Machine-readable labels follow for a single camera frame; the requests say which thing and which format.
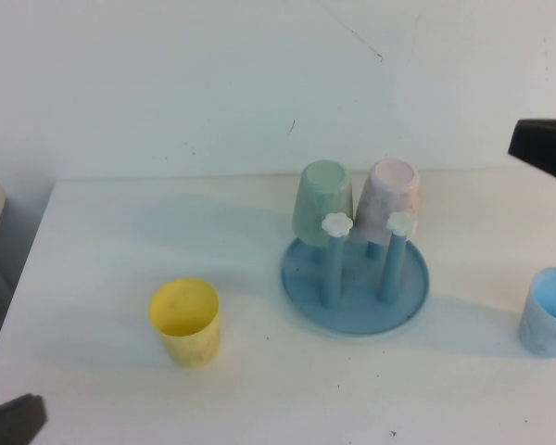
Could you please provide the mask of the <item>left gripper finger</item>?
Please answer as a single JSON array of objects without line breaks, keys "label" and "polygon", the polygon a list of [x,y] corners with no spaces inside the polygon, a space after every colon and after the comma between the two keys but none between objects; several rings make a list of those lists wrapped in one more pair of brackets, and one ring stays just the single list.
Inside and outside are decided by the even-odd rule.
[{"label": "left gripper finger", "polygon": [[46,422],[40,395],[28,393],[0,404],[0,444],[30,444]]}]

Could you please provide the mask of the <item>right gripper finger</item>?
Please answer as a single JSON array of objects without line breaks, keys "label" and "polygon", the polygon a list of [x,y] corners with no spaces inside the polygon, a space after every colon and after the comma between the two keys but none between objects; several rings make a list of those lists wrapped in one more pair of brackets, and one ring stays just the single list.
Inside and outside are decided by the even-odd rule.
[{"label": "right gripper finger", "polygon": [[556,120],[518,120],[508,154],[556,178]]}]

